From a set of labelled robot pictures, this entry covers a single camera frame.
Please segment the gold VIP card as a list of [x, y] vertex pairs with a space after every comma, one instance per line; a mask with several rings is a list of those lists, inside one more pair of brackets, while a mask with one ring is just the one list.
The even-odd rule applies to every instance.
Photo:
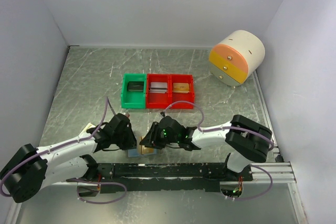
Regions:
[[147, 155], [155, 155], [156, 150], [153, 148], [145, 147], [144, 145], [141, 145], [140, 142], [142, 141], [143, 137], [139, 137], [139, 145], [137, 148], [138, 154], [140, 156], [147, 156]]

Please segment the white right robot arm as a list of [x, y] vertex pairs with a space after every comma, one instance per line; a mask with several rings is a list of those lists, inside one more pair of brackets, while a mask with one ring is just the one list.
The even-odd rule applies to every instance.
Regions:
[[140, 145], [163, 149], [177, 145], [186, 151], [201, 150], [211, 145], [227, 144], [234, 149], [223, 167], [223, 176], [230, 181], [240, 176], [251, 163], [264, 163], [268, 152], [274, 148], [272, 131], [242, 115], [221, 125], [210, 127], [184, 127], [177, 120], [165, 116], [153, 122]]

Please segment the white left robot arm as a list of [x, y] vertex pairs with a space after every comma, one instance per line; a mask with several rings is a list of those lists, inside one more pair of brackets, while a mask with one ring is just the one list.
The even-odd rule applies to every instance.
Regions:
[[98, 163], [93, 153], [111, 145], [126, 151], [136, 146], [130, 119], [121, 113], [109, 122], [82, 131], [63, 142], [22, 146], [1, 171], [1, 194], [16, 203], [29, 200], [41, 189], [64, 180], [97, 182]]

